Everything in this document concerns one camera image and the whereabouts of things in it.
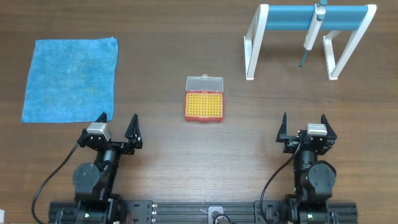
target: white stand leg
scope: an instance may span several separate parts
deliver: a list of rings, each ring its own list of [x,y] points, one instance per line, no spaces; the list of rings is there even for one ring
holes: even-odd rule
[[[374,13],[376,12],[376,5],[368,5],[368,12],[358,27],[358,30],[353,31],[343,54],[341,55],[337,65],[335,64],[335,56],[333,54],[333,47],[331,44],[332,38],[337,36],[341,31],[331,31],[328,35],[323,37],[323,46],[325,48],[326,64],[328,68],[329,80],[337,80],[338,75],[346,65],[349,57],[354,52],[355,47],[358,45],[363,34],[371,23]]]
[[[262,37],[266,30],[268,5],[261,4],[250,23],[249,30],[244,36],[244,62],[246,67],[246,80],[254,79],[254,71],[261,48]]]

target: blue towel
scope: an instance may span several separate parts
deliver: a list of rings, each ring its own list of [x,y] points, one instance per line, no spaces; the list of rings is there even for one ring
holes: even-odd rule
[[[112,120],[118,40],[36,40],[23,123]]]

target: wooden tabletop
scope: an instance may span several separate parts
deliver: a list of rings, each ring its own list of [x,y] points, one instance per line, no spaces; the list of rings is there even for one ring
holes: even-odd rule
[[[338,171],[331,200],[356,202],[360,223],[395,223],[398,200],[398,3],[372,0],[377,12],[337,81],[327,77],[318,37],[304,67],[306,32],[266,32],[254,81],[244,74],[243,36],[257,7],[316,1],[140,0],[0,2],[0,208],[6,222],[33,222],[32,199],[89,123],[22,124],[27,74],[38,39],[116,37],[115,107],[109,128],[123,135],[139,115],[144,147],[122,156],[114,192],[158,202],[253,202],[290,155],[275,142],[283,113],[288,134],[320,122],[338,135],[320,158]],[[349,34],[333,39],[341,55]],[[224,78],[222,123],[187,123],[187,76]],[[36,211],[72,201],[72,174],[95,151],[78,148],[45,186]],[[291,166],[266,199],[293,192]]]

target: transparent lid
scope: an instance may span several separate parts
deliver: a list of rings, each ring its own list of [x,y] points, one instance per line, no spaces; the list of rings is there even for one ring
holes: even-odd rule
[[[223,77],[209,77],[202,75],[200,77],[187,77],[186,91],[224,91]]]

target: wooden table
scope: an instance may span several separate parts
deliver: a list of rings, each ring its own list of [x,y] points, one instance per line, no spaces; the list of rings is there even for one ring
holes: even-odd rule
[[[300,1],[314,4],[316,1]],[[245,80],[243,35],[260,3],[278,1],[1,1],[0,208],[7,222],[32,222],[32,199],[88,123],[22,124],[25,85],[37,39],[119,39],[114,140],[139,115],[144,147],[123,156],[114,192],[158,202],[253,202],[290,155],[275,137],[325,113],[338,135],[322,159],[333,164],[333,200],[354,201],[360,223],[395,223],[398,199],[398,3],[373,0],[375,18],[338,81],[327,78],[321,38],[299,68],[305,32],[266,32],[256,79]],[[284,4],[299,4],[297,1]],[[333,1],[331,4],[366,4]],[[348,33],[333,39],[339,55]],[[187,123],[189,75],[224,77],[223,123]],[[36,211],[71,201],[72,174],[95,151],[78,148],[46,185]],[[293,192],[292,167],[266,199]]]

